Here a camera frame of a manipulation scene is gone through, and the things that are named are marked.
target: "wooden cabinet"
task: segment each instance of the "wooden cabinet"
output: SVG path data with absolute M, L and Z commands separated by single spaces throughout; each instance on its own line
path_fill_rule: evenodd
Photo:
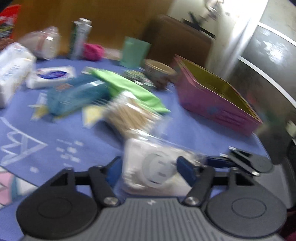
M 173 0 L 14 0 L 21 4 L 15 39 L 50 25 L 59 28 L 61 52 L 68 51 L 72 21 L 91 20 L 89 43 L 121 48 L 125 36 L 139 37 L 148 21 L 166 13 Z

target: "teal package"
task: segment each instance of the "teal package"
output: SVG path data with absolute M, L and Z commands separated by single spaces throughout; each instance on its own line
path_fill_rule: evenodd
M 81 74 L 77 78 L 52 88 L 47 94 L 47 106 L 51 114 L 60 116 L 101 100 L 110 99 L 108 84 L 91 74 Z

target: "pink tin box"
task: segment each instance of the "pink tin box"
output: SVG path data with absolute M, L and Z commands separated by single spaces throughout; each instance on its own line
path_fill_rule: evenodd
M 226 81 L 178 55 L 172 68 L 181 106 L 249 136 L 262 121 Z

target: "pink item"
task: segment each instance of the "pink item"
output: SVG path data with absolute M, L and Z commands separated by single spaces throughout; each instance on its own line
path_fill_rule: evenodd
M 296 232 L 290 234 L 288 237 L 286 237 L 287 241 L 296 241 Z
M 83 57 L 90 61 L 99 61 L 104 56 L 104 48 L 97 44 L 84 44 Z
M 13 178 L 13 174 L 9 172 L 0 173 L 0 185 L 9 187 Z
M 8 205 L 12 202 L 10 196 L 10 190 L 8 188 L 0 189 L 0 204 L 1 205 Z
M 191 71 L 194 71 L 195 68 L 202 69 L 204 75 L 193 76 L 184 63 L 190 66 Z M 175 86 L 183 108 L 216 121 L 246 136 L 251 135 L 262 124 L 262 121 L 250 105 L 231 85 L 224 83 L 229 85 L 228 88 L 233 89 L 232 92 L 235 91 L 234 94 L 237 96 L 237 99 L 240 99 L 240 102 L 245 105 L 253 116 L 197 81 L 199 77 L 203 78 L 203 80 L 205 76 L 213 78 L 214 74 L 180 56 L 174 57 L 172 68 L 177 72 Z

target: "white box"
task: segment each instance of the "white box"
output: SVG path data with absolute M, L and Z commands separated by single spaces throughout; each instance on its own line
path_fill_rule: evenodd
M 19 43 L 0 53 L 0 108 L 6 107 L 17 87 L 35 69 L 36 57 Z

